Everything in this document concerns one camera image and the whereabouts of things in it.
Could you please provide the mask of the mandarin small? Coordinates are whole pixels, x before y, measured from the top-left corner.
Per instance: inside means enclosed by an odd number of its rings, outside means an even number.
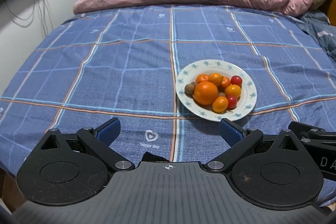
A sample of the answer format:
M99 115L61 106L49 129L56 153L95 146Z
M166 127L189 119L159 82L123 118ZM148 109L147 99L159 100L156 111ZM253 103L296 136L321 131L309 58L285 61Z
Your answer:
M239 98L241 96L242 89L240 86L233 84L226 87L224 93L227 97L234 96L236 98Z

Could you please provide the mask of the white floral plate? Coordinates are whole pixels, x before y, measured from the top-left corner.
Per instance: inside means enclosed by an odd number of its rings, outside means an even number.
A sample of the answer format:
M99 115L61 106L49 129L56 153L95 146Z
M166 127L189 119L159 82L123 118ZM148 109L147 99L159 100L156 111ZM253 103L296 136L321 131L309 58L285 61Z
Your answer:
M175 88L187 110L208 121L236 121L257 101L256 86L240 67L220 60L195 61L179 72Z

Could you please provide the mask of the mandarin front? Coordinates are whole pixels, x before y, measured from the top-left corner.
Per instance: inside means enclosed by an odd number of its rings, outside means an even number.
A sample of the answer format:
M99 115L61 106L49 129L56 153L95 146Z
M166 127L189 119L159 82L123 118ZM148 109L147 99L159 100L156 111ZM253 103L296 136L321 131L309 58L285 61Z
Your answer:
M216 113L222 113L228 108L228 99L224 96L218 96L212 104L212 109Z

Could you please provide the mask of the grey blue blanket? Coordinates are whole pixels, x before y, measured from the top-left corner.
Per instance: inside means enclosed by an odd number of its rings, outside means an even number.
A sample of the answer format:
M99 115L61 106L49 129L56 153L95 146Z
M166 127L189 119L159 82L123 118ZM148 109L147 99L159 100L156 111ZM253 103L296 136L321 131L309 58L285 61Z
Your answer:
M321 11L306 12L299 18L298 27L315 41L333 60L336 59L336 27Z

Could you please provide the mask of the red cherry tomato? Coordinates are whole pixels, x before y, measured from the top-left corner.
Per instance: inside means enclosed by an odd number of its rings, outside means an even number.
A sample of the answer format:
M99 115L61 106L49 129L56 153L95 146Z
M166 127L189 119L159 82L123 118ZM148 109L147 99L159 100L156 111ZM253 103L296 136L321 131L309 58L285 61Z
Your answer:
M227 110L235 109L238 103L238 99L235 96L230 95L230 96L227 96L227 100L228 100Z
M231 77L231 85L237 85L239 87L242 86L243 80L240 76L232 76Z

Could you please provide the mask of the large orange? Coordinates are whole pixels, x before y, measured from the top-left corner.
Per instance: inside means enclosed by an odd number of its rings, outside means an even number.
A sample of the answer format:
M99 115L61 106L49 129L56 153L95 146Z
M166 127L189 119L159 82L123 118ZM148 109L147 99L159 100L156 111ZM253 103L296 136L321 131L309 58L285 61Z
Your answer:
M197 84L194 88L193 97L198 104L209 106L217 99L218 88L211 82Z

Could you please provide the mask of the blue plaid bed sheet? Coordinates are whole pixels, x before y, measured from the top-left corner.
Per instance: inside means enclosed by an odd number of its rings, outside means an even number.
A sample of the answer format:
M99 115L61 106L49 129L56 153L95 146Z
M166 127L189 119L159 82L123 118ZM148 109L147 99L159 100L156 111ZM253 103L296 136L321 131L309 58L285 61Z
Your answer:
M335 130L335 61L293 18L231 6L146 6L77 15L31 53L1 96L1 167L16 174L43 134L121 122L112 149L207 162L228 145L219 125L179 103L190 63L249 74L256 106L238 121L277 134L291 121Z

